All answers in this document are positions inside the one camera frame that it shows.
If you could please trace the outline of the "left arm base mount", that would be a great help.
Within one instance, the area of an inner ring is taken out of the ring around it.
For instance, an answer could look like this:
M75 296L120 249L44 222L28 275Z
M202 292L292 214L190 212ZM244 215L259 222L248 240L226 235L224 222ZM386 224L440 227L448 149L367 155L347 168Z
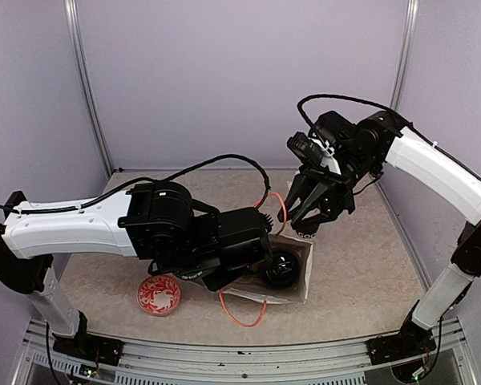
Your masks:
M74 358L92 361L117 367L123 352L123 342L116 338L108 338L89 334L87 318L79 311L79 327L74 337L66 338L54 334L54 351Z

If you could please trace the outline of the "cream bear paper bag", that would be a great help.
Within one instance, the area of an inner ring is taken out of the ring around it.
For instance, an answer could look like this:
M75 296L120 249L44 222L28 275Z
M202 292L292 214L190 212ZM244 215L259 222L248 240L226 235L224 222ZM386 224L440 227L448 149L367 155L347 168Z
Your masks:
M258 326L271 305L304 304L309 294L313 243L283 234L289 227L284 219L275 233L269 234L272 261L256 269L253 276L239 281L219 291L218 298L223 311L238 326L253 328ZM261 304L261 311L253 322L242 322L230 312L228 295Z

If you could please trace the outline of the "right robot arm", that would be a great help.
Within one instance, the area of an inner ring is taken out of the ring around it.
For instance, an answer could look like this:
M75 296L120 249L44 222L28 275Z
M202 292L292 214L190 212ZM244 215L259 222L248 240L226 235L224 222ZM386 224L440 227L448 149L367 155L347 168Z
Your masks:
M412 355L431 329L481 276L481 176L468 172L401 116L380 111L357 124L328 111L309 132L289 137L288 149L301 167L278 214L300 236L355 209L354 190L384 164L415 178L458 210L466 220L449 265L417 302L394 338L394 349Z

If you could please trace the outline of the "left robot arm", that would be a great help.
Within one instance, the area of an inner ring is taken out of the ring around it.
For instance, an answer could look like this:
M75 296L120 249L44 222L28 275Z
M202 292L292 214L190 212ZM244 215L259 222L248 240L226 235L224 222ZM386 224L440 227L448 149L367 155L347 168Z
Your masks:
M0 282L28 296L54 335L78 356L96 348L87 320L59 287L56 255L103 253L151 262L152 275L201 279L217 291L267 266L271 218L257 207L220 211L181 184L139 178L101 197L2 206Z

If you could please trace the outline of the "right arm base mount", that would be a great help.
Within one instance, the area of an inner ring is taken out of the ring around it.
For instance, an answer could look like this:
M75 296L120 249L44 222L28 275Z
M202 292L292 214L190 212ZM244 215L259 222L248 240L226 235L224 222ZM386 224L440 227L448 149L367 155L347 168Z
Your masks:
M407 359L437 348L431 329L424 330L412 322L412 314L417 305L418 302L414 304L396 333L370 338L366 342L372 365Z

